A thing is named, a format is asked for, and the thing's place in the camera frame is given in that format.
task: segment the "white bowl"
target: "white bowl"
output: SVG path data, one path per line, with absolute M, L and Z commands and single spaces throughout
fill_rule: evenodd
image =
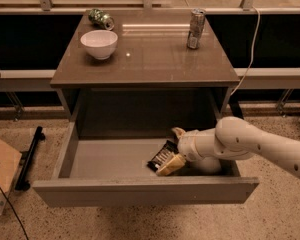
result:
M 80 41 L 91 56 L 105 60 L 115 51 L 118 36 L 109 30 L 94 30 L 84 34 Z

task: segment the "gray drawer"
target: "gray drawer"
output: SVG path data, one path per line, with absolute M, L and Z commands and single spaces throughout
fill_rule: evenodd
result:
M 191 107 L 192 102 L 197 103 L 197 98 L 191 101 L 194 93 L 192 91 L 189 93 L 190 98 L 186 97 L 184 102 Z M 162 98 L 160 93 L 158 97 L 167 101 L 171 98 L 170 94 L 169 92 Z M 108 121 L 108 124 L 93 119 L 100 115 L 98 114 L 100 106 L 96 103 L 101 102 L 102 107 L 108 106 L 108 109 L 111 107 L 109 104 L 112 104 L 108 101 L 103 102 L 101 97 L 110 97 L 111 100 L 113 94 L 103 92 L 101 96 L 98 95 L 99 93 L 91 90 L 81 93 L 52 179 L 36 181 L 33 184 L 35 191 L 49 206 L 244 203 L 257 187 L 258 179 L 240 177 L 236 163 L 233 161 L 221 161 L 222 172 L 214 176 L 200 175 L 191 169 L 183 176 L 156 176 L 146 166 L 147 162 L 162 148 L 167 139 L 173 138 L 173 136 L 160 137 L 165 133 L 164 129 L 170 127 L 169 120 L 159 118 L 149 123 L 145 118 L 148 115 L 142 114 L 142 111 L 146 111 L 144 113 L 151 111 L 150 107 L 154 106 L 152 102 L 158 100 L 158 97 L 154 100 L 149 98 L 144 104 L 149 106 L 146 109 L 141 106 L 141 110 L 136 112 L 136 108 L 133 108 L 134 114 L 127 120 L 136 117 L 135 124 L 126 129 L 127 120 L 114 119 L 117 117 L 115 112 L 113 118 L 117 120 L 115 122 L 109 121 L 110 117 L 107 118 L 109 116 L 107 113 L 102 115 L 107 119 L 105 121 Z M 139 95 L 139 92 L 137 96 L 129 92 L 127 99 L 121 99 L 121 96 L 117 99 L 116 96 L 116 106 L 120 105 L 120 100 L 125 100 L 128 107 L 131 107 L 131 104 L 140 98 Z M 167 104 L 170 103 L 165 103 L 165 111 L 170 109 L 170 105 Z M 192 116 L 197 113 L 193 109 L 188 112 Z M 147 123 L 145 125 L 148 125 L 145 131 L 142 131 L 143 120 L 138 120 L 140 114 Z M 179 123 L 192 127 L 192 120 L 187 121 L 188 118 L 189 116 L 183 111 Z M 155 131 L 158 127 L 150 127 L 155 125 L 156 121 L 160 123 L 160 120 L 167 124 L 162 127 L 162 131 Z M 172 118 L 171 123 L 175 123 L 176 120 Z M 100 132 L 103 132 L 106 137 L 102 138 Z

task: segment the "drawer front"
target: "drawer front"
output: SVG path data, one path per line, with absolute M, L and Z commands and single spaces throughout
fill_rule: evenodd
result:
M 37 181 L 33 188 L 51 207 L 244 203 L 257 178 L 164 177 L 140 180 Z

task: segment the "silver can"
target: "silver can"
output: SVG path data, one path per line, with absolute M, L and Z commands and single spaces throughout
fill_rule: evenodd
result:
M 99 9 L 92 9 L 89 12 L 89 20 L 105 30 L 112 30 L 114 28 L 113 18 L 106 12 Z
M 190 49 L 198 49 L 200 47 L 200 38 L 204 28 L 206 16 L 203 10 L 193 9 L 191 11 L 190 30 L 188 34 L 187 46 Z

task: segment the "brown tabletop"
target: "brown tabletop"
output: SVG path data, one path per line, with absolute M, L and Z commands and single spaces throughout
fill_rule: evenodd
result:
M 118 46 L 109 59 L 86 53 L 80 38 L 97 29 L 83 15 L 51 81 L 54 88 L 233 87 L 239 79 L 206 20 L 197 50 L 186 46 L 190 10 L 107 10 Z

